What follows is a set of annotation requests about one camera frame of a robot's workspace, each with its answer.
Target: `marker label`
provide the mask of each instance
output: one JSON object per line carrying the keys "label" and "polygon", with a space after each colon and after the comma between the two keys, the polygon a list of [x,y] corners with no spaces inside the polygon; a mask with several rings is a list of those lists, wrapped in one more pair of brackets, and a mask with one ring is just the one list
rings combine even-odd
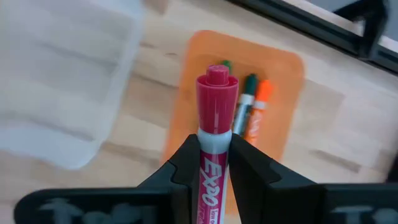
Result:
{"label": "marker label", "polygon": [[234,123],[232,132],[243,136],[248,124],[251,108],[254,101],[254,96],[242,94],[239,98],[239,104],[235,110]]}
{"label": "marker label", "polygon": [[261,120],[264,114],[264,110],[253,110],[252,116],[249,119],[248,130],[246,131],[245,140],[255,145],[259,132],[260,132],[260,125]]}
{"label": "marker label", "polygon": [[227,152],[209,154],[201,151],[197,223],[220,223],[227,155]]}

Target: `wooden surface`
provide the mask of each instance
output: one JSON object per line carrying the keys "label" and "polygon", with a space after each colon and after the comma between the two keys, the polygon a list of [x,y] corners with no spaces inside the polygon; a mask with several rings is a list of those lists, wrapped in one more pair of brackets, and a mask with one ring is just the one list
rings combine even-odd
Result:
{"label": "wooden surface", "polygon": [[185,46],[202,29],[303,58],[306,81],[283,164],[317,182],[384,180],[397,149],[397,78],[222,0],[170,1],[164,14],[147,12],[145,28],[113,132],[87,166],[61,170],[0,151],[0,223],[13,223],[14,204],[31,191],[135,186],[155,171]]}

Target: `clear plastic container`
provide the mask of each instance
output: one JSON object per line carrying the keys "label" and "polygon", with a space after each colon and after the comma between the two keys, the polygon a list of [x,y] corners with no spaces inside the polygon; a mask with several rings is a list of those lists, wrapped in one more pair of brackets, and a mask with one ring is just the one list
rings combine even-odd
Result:
{"label": "clear plastic container", "polygon": [[0,149],[67,169],[108,137],[142,36],[138,0],[0,1]]}

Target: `black frame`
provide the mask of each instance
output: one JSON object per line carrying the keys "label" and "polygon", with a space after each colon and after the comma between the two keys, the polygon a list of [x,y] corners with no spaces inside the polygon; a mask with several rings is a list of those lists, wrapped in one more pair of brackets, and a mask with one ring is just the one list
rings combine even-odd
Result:
{"label": "black frame", "polygon": [[[398,220],[398,184],[316,184],[237,134],[232,137],[228,164],[243,224]],[[196,223],[199,167],[200,143],[197,135],[191,134],[158,171],[137,187],[40,190],[17,203],[14,219],[17,224],[53,224],[55,220],[69,224],[89,223],[85,220]]]}
{"label": "black frame", "polygon": [[346,55],[350,55],[372,66],[385,70],[398,77],[398,53],[379,44],[374,44],[372,57],[362,57],[360,44],[363,41],[358,36],[336,24],[319,18],[303,9],[281,0],[227,0],[248,9],[260,16],[266,17],[283,26],[293,29],[307,37],[333,47]]}

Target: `marker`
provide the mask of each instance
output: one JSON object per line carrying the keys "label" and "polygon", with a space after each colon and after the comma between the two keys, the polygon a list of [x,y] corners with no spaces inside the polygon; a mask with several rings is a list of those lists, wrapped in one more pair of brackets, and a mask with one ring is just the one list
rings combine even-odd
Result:
{"label": "marker", "polygon": [[264,111],[267,109],[267,102],[271,92],[272,86],[269,80],[261,81],[257,89],[256,100],[254,101],[251,117],[244,135],[244,139],[253,146],[256,146],[261,120],[264,116]]}
{"label": "marker", "polygon": [[243,136],[251,114],[251,106],[253,105],[257,83],[258,80],[255,74],[250,74],[246,77],[244,93],[239,97],[239,105],[234,118],[233,133],[240,136]]}
{"label": "marker", "polygon": [[232,74],[232,63],[229,60],[224,60],[220,63],[220,65],[225,65],[229,68],[229,74]]}
{"label": "marker", "polygon": [[229,76],[228,67],[211,65],[196,86],[201,148],[197,224],[222,224],[238,79]]}

